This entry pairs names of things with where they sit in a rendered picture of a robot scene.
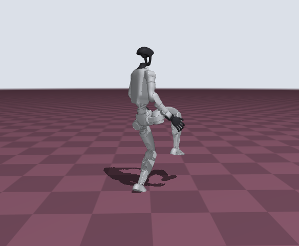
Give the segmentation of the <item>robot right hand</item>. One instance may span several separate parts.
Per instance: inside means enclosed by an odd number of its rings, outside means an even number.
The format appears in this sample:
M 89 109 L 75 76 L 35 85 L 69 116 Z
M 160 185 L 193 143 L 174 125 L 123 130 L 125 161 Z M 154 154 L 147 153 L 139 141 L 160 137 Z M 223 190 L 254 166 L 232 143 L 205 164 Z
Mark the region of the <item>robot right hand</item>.
M 177 128 L 177 130 L 178 130 L 178 132 L 180 132 L 182 129 L 183 129 L 183 126 L 185 126 L 185 124 L 182 122 L 182 121 L 184 121 L 182 118 L 180 118 L 180 117 L 174 117 L 174 115 L 172 114 L 172 117 L 169 119 L 167 116 L 165 116 L 165 118 L 167 119 L 167 120 L 171 120 L 171 122 L 172 122 L 172 124 Z M 182 120 L 182 121 L 181 121 Z M 181 125 L 181 124 L 183 125 Z M 182 127 L 180 127 L 180 126 Z M 179 130 L 179 128 L 180 128 L 180 130 Z

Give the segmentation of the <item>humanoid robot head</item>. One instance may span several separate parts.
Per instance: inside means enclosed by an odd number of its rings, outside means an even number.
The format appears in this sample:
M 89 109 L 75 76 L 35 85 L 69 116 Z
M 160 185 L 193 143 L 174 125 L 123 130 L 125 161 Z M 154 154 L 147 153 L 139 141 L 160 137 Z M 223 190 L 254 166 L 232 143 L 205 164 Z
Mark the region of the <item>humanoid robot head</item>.
M 152 55 L 154 54 L 153 50 L 148 47 L 141 47 L 137 50 L 137 55 L 141 55 L 144 58 L 145 63 L 140 63 L 137 69 L 145 68 L 151 64 Z M 147 62 L 147 57 L 149 57 L 149 62 Z

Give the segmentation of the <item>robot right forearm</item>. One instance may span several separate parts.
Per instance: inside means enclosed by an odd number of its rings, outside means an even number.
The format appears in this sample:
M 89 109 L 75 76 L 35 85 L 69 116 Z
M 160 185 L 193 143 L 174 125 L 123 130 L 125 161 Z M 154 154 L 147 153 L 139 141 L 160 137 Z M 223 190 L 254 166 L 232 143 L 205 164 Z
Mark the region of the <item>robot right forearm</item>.
M 169 119 L 172 117 L 171 112 L 165 107 L 162 103 L 159 95 L 157 93 L 153 93 L 153 99 L 155 101 L 154 106 L 160 111 L 160 113 L 164 116 L 167 116 Z

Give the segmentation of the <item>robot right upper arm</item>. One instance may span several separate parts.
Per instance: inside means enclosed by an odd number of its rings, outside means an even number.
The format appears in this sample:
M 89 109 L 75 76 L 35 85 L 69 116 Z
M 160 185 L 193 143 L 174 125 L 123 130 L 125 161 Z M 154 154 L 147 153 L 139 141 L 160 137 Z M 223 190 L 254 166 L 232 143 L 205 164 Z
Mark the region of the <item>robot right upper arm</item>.
M 149 70 L 145 70 L 144 71 L 144 78 L 146 79 L 146 83 L 147 83 L 147 91 L 148 91 L 148 100 L 150 102 L 155 102 L 153 99 L 153 93 L 155 93 L 155 78 L 156 78 L 156 74 L 154 71 L 149 71 Z

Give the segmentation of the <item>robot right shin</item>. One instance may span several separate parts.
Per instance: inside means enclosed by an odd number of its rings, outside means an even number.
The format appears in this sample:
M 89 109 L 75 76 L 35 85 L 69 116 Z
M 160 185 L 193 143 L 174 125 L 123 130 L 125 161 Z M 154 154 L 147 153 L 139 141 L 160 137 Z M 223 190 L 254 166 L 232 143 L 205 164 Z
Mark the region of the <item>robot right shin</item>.
M 176 117 L 181 117 L 181 113 L 178 112 L 176 113 Z M 182 121 L 182 120 L 181 120 Z M 180 123 L 181 124 L 181 123 Z M 180 125 L 179 125 L 180 126 Z M 180 126 L 181 127 L 181 126 Z M 174 148 L 176 147 L 177 150 L 179 150 L 179 143 L 180 143 L 180 135 L 181 131 L 178 132 L 177 128 L 172 124 L 171 122 L 171 128 L 172 128 L 172 134 L 173 134 L 173 140 L 174 140 Z M 179 127 L 178 127 L 179 128 Z M 180 130 L 180 128 L 179 128 Z

